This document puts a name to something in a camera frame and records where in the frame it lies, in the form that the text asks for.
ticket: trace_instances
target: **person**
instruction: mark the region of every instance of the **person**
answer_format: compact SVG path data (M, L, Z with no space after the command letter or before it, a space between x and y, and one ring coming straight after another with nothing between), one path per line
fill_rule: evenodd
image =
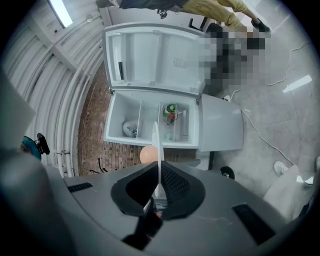
M241 0L97 0L96 4L99 8L116 4L122 9L146 8L201 15L220 23L223 22L235 31L246 32L247 27L240 22L233 12L225 8L230 7L235 13L243 13L251 18L251 24L259 32L270 31L270 28L257 18Z
M304 198L305 186L313 185L315 190L319 189L320 156L315 159L314 177L308 180L302 180L297 165L288 168L283 162L276 161L273 169L279 178L269 187L263 199L277 209L288 221L305 215L310 209L314 197L311 196L305 205L297 199Z

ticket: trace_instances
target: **caster wheel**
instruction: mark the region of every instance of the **caster wheel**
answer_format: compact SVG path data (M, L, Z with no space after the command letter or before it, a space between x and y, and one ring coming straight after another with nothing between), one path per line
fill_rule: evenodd
M235 173L229 166L224 166L220 169L222 176L230 178L232 180L235 179Z

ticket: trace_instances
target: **cable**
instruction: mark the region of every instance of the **cable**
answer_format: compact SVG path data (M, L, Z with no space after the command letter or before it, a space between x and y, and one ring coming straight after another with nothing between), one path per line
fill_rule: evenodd
M235 94L236 92L239 92L239 91L241 91L241 90L235 90L235 91L232 93L232 96L231 96L231 98L230 98L230 101L231 101L232 97L234 96L234 94ZM275 150L277 150L277 151L278 151L285 159L287 159L291 164L295 165L295 163L292 162L289 158L287 158L287 157L285 156L285 154L281 152L280 149L278 149L277 147L271 145L268 141L266 141L264 138L262 138L261 135L260 135L260 133L259 133L259 131L257 130L256 126L254 125L254 123L253 123L252 120L250 119L250 117L242 110L242 108L241 108L240 110L241 110L242 113L244 113L244 115L249 119L249 121L251 122L251 124L252 124L253 128L255 129L256 133L259 135L260 139L263 140L265 143L267 143L270 147L272 147L272 148L274 148Z
M290 65L290 62L291 62L292 52L301 49L302 47L306 46L306 45L309 44L309 43L311 43L311 42L310 42L310 41L304 41L302 46L300 46L299 48L292 49L292 50L290 51L290 60L289 60L288 65L286 66L286 71L285 71L285 77L284 77L284 79L282 79L282 80L280 80L280 81L277 81L277 82L274 82L274 83L270 83L270 84L269 84L269 83L264 83L264 84L267 85L267 86L274 86L274 85L276 85L276 84L278 84L278 83L283 82L284 80L286 80L287 75L288 75L288 68L289 68L289 65Z

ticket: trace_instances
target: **refrigerator lid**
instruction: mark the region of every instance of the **refrigerator lid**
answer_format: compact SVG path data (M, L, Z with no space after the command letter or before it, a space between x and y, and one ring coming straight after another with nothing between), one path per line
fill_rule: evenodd
M169 24L131 22L106 27L102 38L110 89L201 95L205 33Z

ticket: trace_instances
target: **refrigerator door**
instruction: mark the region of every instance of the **refrigerator door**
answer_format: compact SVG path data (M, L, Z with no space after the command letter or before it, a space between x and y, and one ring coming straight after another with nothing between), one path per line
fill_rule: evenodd
M243 148L244 124L238 105L202 94L199 107L198 149L200 151Z
M194 98L202 92L205 33L169 24L132 22L106 27L102 38L110 89Z

